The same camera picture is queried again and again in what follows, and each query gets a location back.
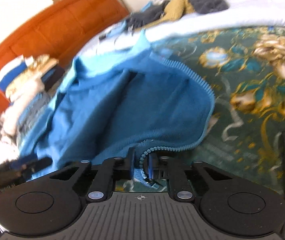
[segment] zipper teeth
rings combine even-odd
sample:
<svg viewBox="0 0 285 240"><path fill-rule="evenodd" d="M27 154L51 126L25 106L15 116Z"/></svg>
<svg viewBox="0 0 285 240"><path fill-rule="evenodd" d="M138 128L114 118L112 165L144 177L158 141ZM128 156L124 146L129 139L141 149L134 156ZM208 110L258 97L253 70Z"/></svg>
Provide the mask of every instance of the zipper teeth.
<svg viewBox="0 0 285 240"><path fill-rule="evenodd" d="M211 89L210 85L201 76L196 74L192 69L190 69L188 66L186 66L182 62L173 61L173 60L164 59L164 58L162 58L162 61L163 61L163 64L165 64L167 67L177 68L177 69L183 71L189 78L191 78L192 80L197 82L205 90L205 92L208 94L209 100L210 100L210 111L208 113L208 117L207 117L207 120L205 123L204 131L203 131L201 137L196 142L188 144L188 145L180 146L180 147L155 146L155 147L149 148L146 151L144 151L144 153L140 156L140 159L139 159L139 168L141 169L140 173L141 173L141 176L143 177L143 179L147 178L144 170L142 169L143 161L144 161L144 158L146 158L146 156L149 153L155 152L155 151L160 151L160 150L165 150L165 151L170 151L170 152L181 152L181 151L191 150L191 149L195 148L202 141L202 139L204 138L204 136L206 134L205 132L207 130L208 121L209 121L209 119L213 113L214 106L215 106L214 92Z"/></svg>

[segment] folded towel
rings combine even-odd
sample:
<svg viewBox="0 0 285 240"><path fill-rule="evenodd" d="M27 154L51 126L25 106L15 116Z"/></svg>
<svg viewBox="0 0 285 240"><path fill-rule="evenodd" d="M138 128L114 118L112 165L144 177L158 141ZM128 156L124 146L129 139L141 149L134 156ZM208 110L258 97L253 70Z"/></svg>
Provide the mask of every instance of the folded towel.
<svg viewBox="0 0 285 240"><path fill-rule="evenodd" d="M30 79L41 78L45 73L57 65L58 60L50 58L49 55L39 56L34 63L17 76L7 87L6 97L10 101L15 101L18 95L14 95L18 90L22 89L26 82Z"/></svg>
<svg viewBox="0 0 285 240"><path fill-rule="evenodd" d="M10 70L0 81L0 90L5 92L9 84L22 72L27 69L26 63L23 61L17 67Z"/></svg>
<svg viewBox="0 0 285 240"><path fill-rule="evenodd" d="M23 62L23 59L24 59L23 55L20 55L15 59L13 59L12 61L8 62L5 66L3 66L2 69L0 70L0 81L9 71L19 66L21 62Z"/></svg>

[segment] round black pad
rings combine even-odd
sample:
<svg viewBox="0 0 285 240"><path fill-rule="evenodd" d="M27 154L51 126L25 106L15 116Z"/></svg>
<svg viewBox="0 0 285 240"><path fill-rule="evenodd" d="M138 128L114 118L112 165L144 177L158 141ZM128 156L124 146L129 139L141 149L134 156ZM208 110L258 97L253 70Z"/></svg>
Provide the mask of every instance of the round black pad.
<svg viewBox="0 0 285 240"><path fill-rule="evenodd" d="M276 192L242 179L218 181L201 199L200 211L214 227L235 236L279 232L285 201Z"/></svg>
<svg viewBox="0 0 285 240"><path fill-rule="evenodd" d="M255 194L236 193L228 198L228 205L243 214L255 214L263 210L265 201Z"/></svg>
<svg viewBox="0 0 285 240"><path fill-rule="evenodd" d="M80 199L68 181L34 180L0 194L0 227L19 236L57 232L80 211Z"/></svg>
<svg viewBox="0 0 285 240"><path fill-rule="evenodd" d="M44 192L29 192L17 199L16 207L25 213L36 214L46 211L53 205L53 197Z"/></svg>

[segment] floral rug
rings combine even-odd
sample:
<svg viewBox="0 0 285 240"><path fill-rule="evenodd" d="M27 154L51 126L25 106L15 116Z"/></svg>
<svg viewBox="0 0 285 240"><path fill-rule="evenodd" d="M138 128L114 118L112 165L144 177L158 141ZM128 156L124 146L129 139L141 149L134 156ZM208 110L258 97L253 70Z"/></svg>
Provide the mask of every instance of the floral rug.
<svg viewBox="0 0 285 240"><path fill-rule="evenodd" d="M283 194L279 142L285 130L285 28L215 30L153 47L173 50L216 96L208 135L177 158L205 161ZM145 190L133 182L118 189L128 190L128 185L130 191Z"/></svg>

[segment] white bed sheet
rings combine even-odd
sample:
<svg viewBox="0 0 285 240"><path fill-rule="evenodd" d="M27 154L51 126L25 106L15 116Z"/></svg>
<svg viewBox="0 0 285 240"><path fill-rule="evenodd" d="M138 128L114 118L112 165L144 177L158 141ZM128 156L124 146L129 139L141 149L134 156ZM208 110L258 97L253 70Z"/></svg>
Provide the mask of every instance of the white bed sheet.
<svg viewBox="0 0 285 240"><path fill-rule="evenodd" d="M283 26L285 27L285 0L227 0L228 10L182 17L176 22L167 22L146 30L150 42L170 37L179 37L214 29L241 26ZM92 38L79 52L88 57L114 50L132 47L140 33L122 33L99 42L99 35Z"/></svg>

